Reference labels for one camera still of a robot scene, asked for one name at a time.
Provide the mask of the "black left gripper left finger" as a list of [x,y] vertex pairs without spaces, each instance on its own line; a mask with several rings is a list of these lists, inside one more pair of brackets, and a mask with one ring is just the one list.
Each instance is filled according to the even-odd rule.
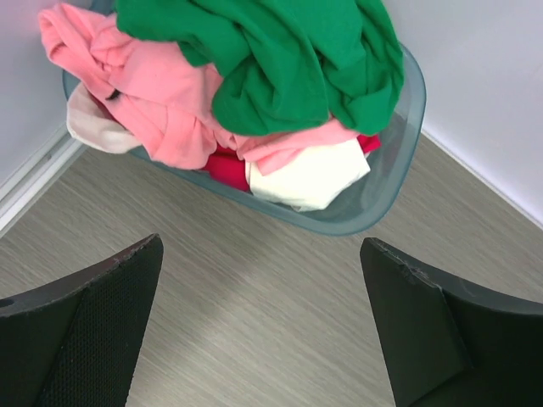
[[3,406],[126,404],[158,286],[157,234],[1,301]]

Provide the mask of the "green t-shirt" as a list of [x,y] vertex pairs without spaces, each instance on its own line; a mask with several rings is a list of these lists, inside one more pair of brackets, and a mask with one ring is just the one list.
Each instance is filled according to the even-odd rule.
[[120,31],[175,42],[222,83],[212,111],[242,136],[300,131],[335,118],[362,134],[389,123],[403,52],[379,1],[118,1]]

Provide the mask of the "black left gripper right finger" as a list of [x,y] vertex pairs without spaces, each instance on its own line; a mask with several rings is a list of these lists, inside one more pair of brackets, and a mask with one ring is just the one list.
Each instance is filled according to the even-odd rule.
[[542,305],[423,263],[388,243],[361,245],[397,406],[540,406]]

